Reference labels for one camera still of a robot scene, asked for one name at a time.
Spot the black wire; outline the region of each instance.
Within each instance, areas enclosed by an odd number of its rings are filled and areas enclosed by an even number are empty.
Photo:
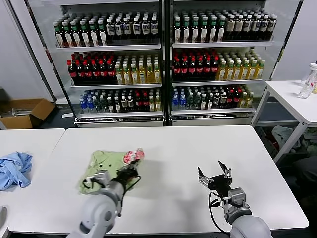
[[[211,197],[212,194],[214,194],[214,192],[210,192],[209,195],[208,195],[208,207],[209,207],[209,212],[210,212],[210,215],[211,215],[211,219],[212,219],[214,225],[215,225],[222,233],[224,233],[224,234],[226,234],[226,235],[229,235],[229,232],[225,232],[223,229],[220,228],[220,226],[218,226],[217,222],[215,221],[215,219],[214,219],[214,217],[213,217],[212,210],[211,210],[211,206],[212,206],[215,202],[217,202],[218,200],[215,199],[214,201],[210,202],[210,197]]]

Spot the bottle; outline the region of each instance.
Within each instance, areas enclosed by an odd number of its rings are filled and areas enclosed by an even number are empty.
[[[242,61],[239,59],[236,61],[236,64],[233,68],[232,77],[231,77],[232,80],[239,80],[241,63]]]
[[[193,93],[190,92],[187,97],[186,109],[188,110],[193,109],[193,104],[194,104],[194,97],[193,97]]]
[[[140,77],[138,76],[138,71],[135,63],[131,64],[131,75],[133,84],[140,84]]]
[[[208,17],[203,16],[202,26],[200,28],[200,42],[206,42],[207,37],[207,20]]]
[[[64,34],[65,39],[66,39],[66,42],[64,42],[64,45],[66,47],[74,47],[75,40],[74,40],[74,38],[71,35],[71,31],[69,30],[68,22],[63,21],[62,25],[63,25],[63,28],[64,28],[64,33],[63,34]]]
[[[233,74],[234,61],[230,60],[228,67],[225,69],[223,80],[231,80]]]
[[[67,60],[68,73],[73,80],[77,79],[75,66],[71,63],[70,59]]]
[[[142,33],[145,39],[148,39],[150,37],[150,22],[146,17],[143,17],[143,22],[142,22]]]
[[[267,41],[270,41],[271,38],[272,38],[272,35],[273,35],[273,31],[275,29],[275,26],[276,26],[276,23],[277,23],[277,16],[276,15],[273,15],[268,23],[268,26],[267,26],[267,30],[266,30],[266,36],[265,36],[265,39]]]
[[[305,81],[303,88],[299,93],[300,98],[308,98],[316,87],[317,83],[317,64],[310,63],[311,73]]]
[[[122,85],[125,84],[125,82],[123,81],[123,76],[122,76],[122,71],[120,69],[120,65],[116,64],[115,66],[115,75],[118,81],[118,85]]]
[[[227,20],[226,31],[225,31],[225,36],[224,36],[224,39],[226,41],[233,40],[234,25],[235,25],[234,16],[230,16],[230,19]]]
[[[108,32],[108,41],[112,43],[115,37],[115,26],[114,26],[114,23],[112,22],[111,17],[108,18],[107,20],[107,32]]]
[[[244,61],[243,67],[240,70],[240,75],[239,75],[239,80],[246,80],[247,79],[247,74],[249,72],[249,63],[250,61],[248,59],[246,59]]]
[[[212,104],[212,107],[213,108],[218,108],[219,106],[219,101],[220,101],[220,94],[219,93],[216,93],[213,97],[213,104]]]
[[[223,40],[223,35],[224,35],[224,30],[225,30],[225,28],[224,28],[225,21],[226,21],[225,16],[220,17],[217,42],[222,42],[222,40]]]
[[[59,43],[59,47],[65,47],[64,42],[66,42],[67,40],[65,39],[64,35],[62,34],[59,23],[53,22],[53,26],[55,28],[55,36],[56,36],[56,39]]]
[[[189,17],[184,17],[184,26],[182,28],[183,43],[189,43]]]
[[[238,102],[237,108],[244,108],[246,105],[246,100],[247,100],[247,92],[243,92],[242,97],[240,98]]]
[[[212,16],[211,17],[211,23],[209,26],[209,31],[208,31],[208,41],[209,42],[214,42],[217,38],[217,17],[216,16]]]
[[[225,68],[226,68],[226,61],[221,61],[220,69],[218,70],[218,74],[216,76],[216,81],[223,81],[224,74],[225,74]]]
[[[152,16],[152,21],[151,21],[151,35],[152,39],[156,39],[159,37],[159,25],[158,25],[157,17]]]
[[[264,18],[261,20],[261,25],[259,28],[257,40],[265,40],[267,26],[268,26],[268,15],[265,15]]]
[[[247,102],[246,102],[246,108],[252,107],[253,95],[254,95],[254,92],[250,92],[249,97],[248,97]]]
[[[125,84],[128,84],[128,85],[133,84],[131,74],[128,69],[128,65],[124,64],[122,67],[123,67],[123,77],[124,77]]]
[[[246,79],[248,79],[248,80],[254,79],[256,67],[257,67],[257,60],[253,59],[252,63],[251,63],[251,66],[250,66],[250,69],[249,69],[249,71],[247,73]]]
[[[160,70],[159,70],[159,63],[154,63],[154,77],[155,77],[155,83],[162,83],[162,78],[160,76]]]
[[[89,22],[89,27],[90,27],[90,36],[92,39],[92,46],[98,46],[98,42],[100,42],[100,35],[98,30],[96,30],[95,22],[93,20],[90,20]]]

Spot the table leg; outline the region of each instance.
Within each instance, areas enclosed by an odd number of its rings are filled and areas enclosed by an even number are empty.
[[[293,145],[295,145],[296,141],[302,136],[307,127],[308,125],[306,123],[300,122],[298,124],[291,136],[288,138],[287,142],[279,150],[278,154],[274,158],[274,162],[276,164],[278,164],[283,154],[288,153],[292,149]]]
[[[263,111],[263,108],[264,108],[269,96],[270,96],[270,92],[266,88],[264,93],[263,93],[263,96],[262,96],[262,98],[260,100],[260,103],[258,105],[258,108],[256,110],[256,113],[254,114],[254,116],[252,118],[252,121],[251,121],[251,126],[252,127],[256,127],[256,125],[258,123],[258,120],[259,120],[259,117],[260,117],[260,115],[261,115],[261,113]]]

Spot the clear plastic bottle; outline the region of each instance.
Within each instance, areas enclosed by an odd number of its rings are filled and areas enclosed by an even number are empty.
[[[309,68],[311,69],[311,73],[299,93],[300,98],[308,98],[317,84],[317,64],[311,63]]]

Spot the display shelf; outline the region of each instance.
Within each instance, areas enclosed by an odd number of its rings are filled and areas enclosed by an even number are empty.
[[[207,86],[207,85],[234,85],[234,84],[252,84],[264,82],[264,79],[254,80],[233,80],[233,81],[201,81],[201,82],[177,82],[172,83],[173,87],[187,87],[187,86]]]
[[[71,89],[93,90],[93,89],[125,89],[125,88],[160,88],[161,83],[152,84],[130,84],[130,85],[98,85],[98,86],[69,86]]]
[[[44,6],[107,4],[107,3],[159,2],[159,0],[41,0]]]
[[[177,111],[172,111],[172,116],[254,113],[254,112],[255,112],[254,108],[226,108],[226,109],[210,109],[210,110],[177,110]]]
[[[119,45],[119,46],[91,46],[91,47],[65,47],[56,50],[58,52],[92,52],[92,51],[140,51],[140,50],[159,50],[161,44],[148,45]]]
[[[210,42],[210,43],[174,43],[174,49],[186,48],[219,48],[219,47],[250,47],[250,46],[282,46],[284,42],[276,41],[241,41],[241,42]]]

